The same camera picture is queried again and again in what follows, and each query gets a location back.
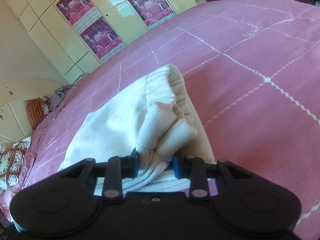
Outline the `white pants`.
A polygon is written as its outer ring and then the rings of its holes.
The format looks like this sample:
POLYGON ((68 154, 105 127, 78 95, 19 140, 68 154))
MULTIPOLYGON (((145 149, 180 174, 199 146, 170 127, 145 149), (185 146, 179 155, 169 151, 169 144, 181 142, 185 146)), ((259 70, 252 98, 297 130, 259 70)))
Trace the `white pants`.
POLYGON ((138 176, 123 180, 123 192, 175 192, 189 187, 170 162, 180 151, 215 163, 200 118, 181 72, 167 64, 141 77, 95 112, 89 113, 67 148, 64 170, 84 159, 105 163, 137 151, 138 176))

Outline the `grey crumpled cloth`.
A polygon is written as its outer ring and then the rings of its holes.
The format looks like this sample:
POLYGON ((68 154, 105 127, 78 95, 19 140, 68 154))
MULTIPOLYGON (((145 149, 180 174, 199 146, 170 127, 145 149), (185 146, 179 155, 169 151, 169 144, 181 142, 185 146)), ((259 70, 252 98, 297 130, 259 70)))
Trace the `grey crumpled cloth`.
POLYGON ((59 104, 63 101, 63 99, 66 96, 66 93, 73 87, 74 85, 64 85, 56 89, 51 97, 50 107, 49 107, 49 113, 52 113, 53 110, 55 110, 59 104))

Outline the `orange striped pillow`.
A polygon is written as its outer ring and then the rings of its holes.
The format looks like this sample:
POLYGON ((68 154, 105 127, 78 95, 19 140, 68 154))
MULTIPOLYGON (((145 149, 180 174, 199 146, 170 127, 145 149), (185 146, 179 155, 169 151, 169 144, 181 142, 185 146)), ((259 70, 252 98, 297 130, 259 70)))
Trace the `orange striped pillow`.
POLYGON ((41 98, 25 100, 25 111, 31 130, 35 131, 39 124, 45 119, 43 110, 44 101, 41 98))

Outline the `white brown patterned pillow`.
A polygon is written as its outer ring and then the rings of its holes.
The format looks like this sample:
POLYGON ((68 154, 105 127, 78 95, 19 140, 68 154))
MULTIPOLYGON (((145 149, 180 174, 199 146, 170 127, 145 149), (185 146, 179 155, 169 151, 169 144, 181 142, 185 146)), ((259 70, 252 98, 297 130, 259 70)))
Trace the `white brown patterned pillow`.
POLYGON ((24 181, 24 159, 31 145, 31 137, 12 146, 1 140, 1 193, 24 181))

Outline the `cream arched headboard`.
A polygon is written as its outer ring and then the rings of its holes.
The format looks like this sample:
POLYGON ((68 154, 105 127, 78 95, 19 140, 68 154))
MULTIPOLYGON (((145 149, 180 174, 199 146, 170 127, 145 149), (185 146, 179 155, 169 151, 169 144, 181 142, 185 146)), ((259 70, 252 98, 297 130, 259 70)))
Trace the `cream arched headboard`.
POLYGON ((7 145, 31 136, 25 100, 50 95, 60 85, 41 78, 26 77, 1 84, 1 141, 7 145))

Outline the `pink checked bedspread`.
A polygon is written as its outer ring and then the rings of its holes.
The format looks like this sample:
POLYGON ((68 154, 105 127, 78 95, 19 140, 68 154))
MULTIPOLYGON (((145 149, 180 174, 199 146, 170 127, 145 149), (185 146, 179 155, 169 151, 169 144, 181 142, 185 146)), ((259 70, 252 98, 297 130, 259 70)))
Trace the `pink checked bedspread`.
POLYGON ((295 229, 319 238, 319 8, 293 0, 197 5, 132 42, 38 127, 16 192, 57 171, 88 113, 166 64, 179 68, 216 159, 294 192, 295 229))

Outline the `cream glossy wardrobe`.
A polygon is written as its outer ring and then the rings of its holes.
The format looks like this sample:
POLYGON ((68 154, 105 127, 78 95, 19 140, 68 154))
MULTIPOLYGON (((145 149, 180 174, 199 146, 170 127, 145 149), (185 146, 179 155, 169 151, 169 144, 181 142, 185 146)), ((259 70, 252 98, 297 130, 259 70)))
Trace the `cream glossy wardrobe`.
POLYGON ((196 0, 6 0, 46 58, 73 83, 196 0))

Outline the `pink poster left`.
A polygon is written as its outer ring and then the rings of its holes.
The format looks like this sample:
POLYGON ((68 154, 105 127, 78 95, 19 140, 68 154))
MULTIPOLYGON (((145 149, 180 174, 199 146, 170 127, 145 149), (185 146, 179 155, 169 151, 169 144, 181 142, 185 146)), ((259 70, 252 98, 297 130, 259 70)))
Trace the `pink poster left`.
POLYGON ((125 47, 91 0, 57 0, 56 6, 101 62, 125 47))

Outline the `pink poster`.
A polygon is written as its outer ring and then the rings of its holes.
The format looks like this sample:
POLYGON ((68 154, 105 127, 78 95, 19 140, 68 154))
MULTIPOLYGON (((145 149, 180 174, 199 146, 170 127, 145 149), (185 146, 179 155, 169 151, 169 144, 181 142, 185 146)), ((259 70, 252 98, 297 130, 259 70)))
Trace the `pink poster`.
POLYGON ((101 62, 125 47, 91 0, 57 0, 56 6, 101 62))
POLYGON ((176 16, 166 0, 128 0, 151 30, 176 16))

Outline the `pink poster right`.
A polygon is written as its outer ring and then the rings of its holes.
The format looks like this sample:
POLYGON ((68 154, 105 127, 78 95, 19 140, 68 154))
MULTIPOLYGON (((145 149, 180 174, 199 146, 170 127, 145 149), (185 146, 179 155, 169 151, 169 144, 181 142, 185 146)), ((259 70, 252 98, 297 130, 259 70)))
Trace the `pink poster right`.
POLYGON ((151 30, 176 16, 166 0, 128 0, 151 30))

